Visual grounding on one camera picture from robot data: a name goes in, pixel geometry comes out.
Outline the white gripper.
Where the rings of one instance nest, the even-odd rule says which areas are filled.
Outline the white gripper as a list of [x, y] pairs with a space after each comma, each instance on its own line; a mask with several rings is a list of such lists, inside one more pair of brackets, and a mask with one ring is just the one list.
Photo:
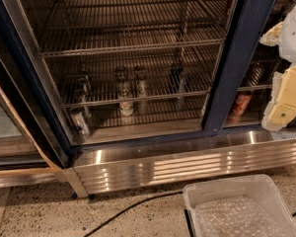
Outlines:
[[280, 56], [294, 63], [284, 73], [274, 73], [271, 100], [261, 121], [264, 129], [279, 131], [296, 118], [296, 6], [283, 23], [269, 29], [259, 42], [266, 46], [279, 45]]

